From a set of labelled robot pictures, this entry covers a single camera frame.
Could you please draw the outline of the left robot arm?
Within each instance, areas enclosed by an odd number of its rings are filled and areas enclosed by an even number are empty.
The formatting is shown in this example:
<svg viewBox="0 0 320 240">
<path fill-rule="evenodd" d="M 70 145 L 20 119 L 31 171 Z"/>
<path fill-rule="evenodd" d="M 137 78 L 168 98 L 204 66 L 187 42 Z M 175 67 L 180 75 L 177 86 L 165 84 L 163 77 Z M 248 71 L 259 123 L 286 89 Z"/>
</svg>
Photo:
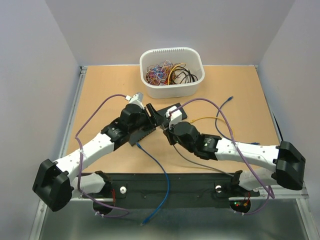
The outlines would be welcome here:
<svg viewBox="0 0 320 240">
<path fill-rule="evenodd" d="M 57 160 L 44 160 L 38 168 L 32 190 L 53 211 L 65 207 L 72 199 L 75 187 L 72 181 L 81 176 L 83 169 L 101 157 L 110 154 L 127 143 L 139 130 L 160 126 L 165 118 L 152 104 L 140 107 L 129 103 L 120 116 L 106 125 L 86 144 L 80 144 L 74 152 Z"/>
</svg>

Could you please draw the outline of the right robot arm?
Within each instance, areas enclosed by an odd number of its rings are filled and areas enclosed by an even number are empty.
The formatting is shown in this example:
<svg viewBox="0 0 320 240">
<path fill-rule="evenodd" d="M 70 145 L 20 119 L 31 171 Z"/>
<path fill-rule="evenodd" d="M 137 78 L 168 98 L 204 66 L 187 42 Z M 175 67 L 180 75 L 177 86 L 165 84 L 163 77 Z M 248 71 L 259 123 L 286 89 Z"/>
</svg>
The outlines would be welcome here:
<svg viewBox="0 0 320 240">
<path fill-rule="evenodd" d="M 200 133 L 197 128 L 182 121 L 163 131 L 170 145 L 179 144 L 203 160 L 243 162 L 256 170 L 238 171 L 230 182 L 231 192 L 242 195 L 260 186 L 279 185 L 300 191 L 304 185 L 306 159 L 288 141 L 280 145 L 233 143 L 224 137 Z"/>
</svg>

